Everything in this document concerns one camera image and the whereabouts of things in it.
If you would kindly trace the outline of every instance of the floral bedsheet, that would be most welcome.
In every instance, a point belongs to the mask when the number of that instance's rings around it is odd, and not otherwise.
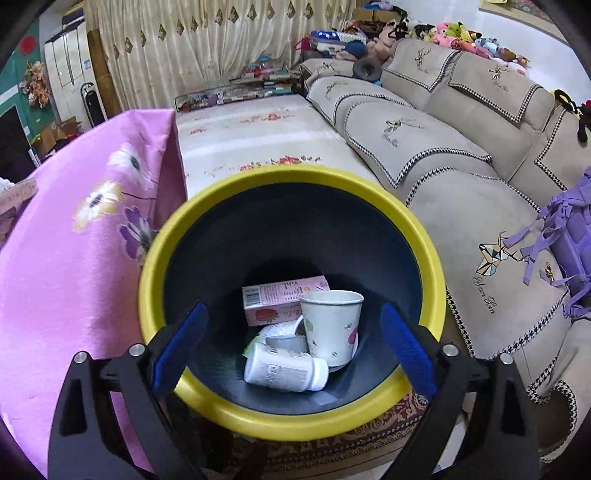
[[[250,100],[177,114],[189,197],[264,165],[339,168],[378,183],[345,140],[301,96]]]

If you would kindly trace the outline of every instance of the pink plush toy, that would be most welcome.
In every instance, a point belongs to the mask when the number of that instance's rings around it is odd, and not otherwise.
[[[378,59],[379,61],[386,61],[390,56],[390,49],[396,42],[394,38],[394,27],[386,25],[379,35],[368,42],[368,57]]]

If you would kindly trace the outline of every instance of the white cabinet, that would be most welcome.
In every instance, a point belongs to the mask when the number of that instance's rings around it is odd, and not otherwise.
[[[92,124],[80,95],[80,88],[84,83],[92,82],[96,85],[86,37],[86,23],[72,25],[46,42],[45,61],[51,93],[60,119],[64,121],[75,116],[76,121],[82,123],[84,131],[90,130]],[[106,118],[102,99],[100,95],[98,97]]]

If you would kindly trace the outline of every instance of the trash bin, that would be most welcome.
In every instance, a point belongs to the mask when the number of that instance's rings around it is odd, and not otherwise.
[[[241,288],[324,275],[365,301],[359,348],[322,391],[287,393],[243,380],[246,320]],[[176,393],[206,418],[253,437],[304,441],[354,429],[410,389],[382,337],[379,312],[443,329],[445,283],[427,232],[382,187],[319,166],[256,168],[182,205],[157,235],[142,271],[146,342],[197,300],[209,311]]]

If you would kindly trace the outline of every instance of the pink blanket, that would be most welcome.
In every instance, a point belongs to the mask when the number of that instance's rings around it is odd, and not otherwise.
[[[123,113],[33,176],[39,193],[0,251],[0,413],[46,475],[72,356],[118,356],[141,341],[141,265],[156,231],[186,200],[174,113]],[[124,436],[134,442],[128,422]]]

